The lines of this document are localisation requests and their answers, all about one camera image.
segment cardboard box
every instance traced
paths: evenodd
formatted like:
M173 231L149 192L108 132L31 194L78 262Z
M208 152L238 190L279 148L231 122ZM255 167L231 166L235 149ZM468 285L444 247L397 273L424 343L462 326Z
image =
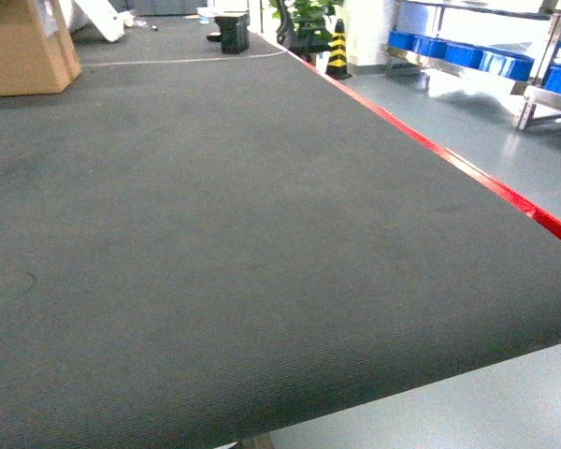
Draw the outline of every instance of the cardboard box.
M0 0L0 95L55 94L80 72L58 0Z

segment epoxy floor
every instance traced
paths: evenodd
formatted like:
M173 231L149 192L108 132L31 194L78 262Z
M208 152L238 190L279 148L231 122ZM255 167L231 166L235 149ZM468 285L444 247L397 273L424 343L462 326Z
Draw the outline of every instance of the epoxy floor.
M433 73L353 77L345 85L561 220L561 123L516 131L519 96Z
M561 123L517 132L521 98L442 74L429 91L415 73L344 83L561 220ZM272 436L276 449L561 449L561 345Z

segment green plant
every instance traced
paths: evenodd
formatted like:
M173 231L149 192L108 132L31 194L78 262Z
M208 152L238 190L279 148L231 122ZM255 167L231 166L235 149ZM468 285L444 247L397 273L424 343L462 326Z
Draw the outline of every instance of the green plant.
M281 14L277 1L282 2L284 0L269 0L270 6L275 9L272 17L279 19ZM345 3L345 0L295 0L289 11L294 19L308 20L310 22L309 26L323 27L326 25L325 18L330 20L331 17L335 16L337 13L335 7L342 7L343 3ZM320 36L329 42L332 33L324 30L320 33Z

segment yellow and black traffic cone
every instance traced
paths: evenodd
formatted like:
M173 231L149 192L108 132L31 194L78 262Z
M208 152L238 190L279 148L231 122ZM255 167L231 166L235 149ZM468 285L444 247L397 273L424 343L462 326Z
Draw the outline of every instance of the yellow and black traffic cone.
M347 49L345 47L345 24L338 19L333 39L330 41L330 58L326 66L326 75L335 80L346 80L351 75L347 73Z

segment red edge trim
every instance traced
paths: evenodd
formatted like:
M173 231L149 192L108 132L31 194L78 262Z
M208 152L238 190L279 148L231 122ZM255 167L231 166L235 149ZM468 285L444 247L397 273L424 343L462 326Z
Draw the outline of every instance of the red edge trim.
M320 75L322 78L333 84L335 87L337 87L342 92L353 98L355 101L357 101L361 105L370 109L375 114L382 117L386 122L390 123L399 131L405 133L410 138L413 138L418 143L421 143L428 150L435 153L437 156L441 157L442 159L449 162L450 164L454 165L455 167L466 173L469 177L473 178L474 180L482 184L484 187L486 187L487 189L491 190L492 192L503 198L505 201L508 201L515 208L525 213L525 215L527 215L529 218L533 219L534 221L545 227L552 234L554 234L558 239L561 240L561 221L555 218L554 216L552 216L549 212L540 208L529 199L521 196L520 194L512 190L509 186L505 185L503 182L493 178L488 173L480 170L479 168L471 164L469 161L461 157L459 154L452 152L448 148L441 147L440 145L438 145L438 143L433 142L423 134L417 132L415 129L401 122L396 116L391 114L388 110L381 108L380 106L372 103L367 98L364 98L363 96L354 92L349 87L341 84L337 80L334 80L329 76L320 73L319 71L316 70L314 66L306 63L302 59L299 59L297 57L295 57L295 59L301 61L305 66L313 70L316 74Z

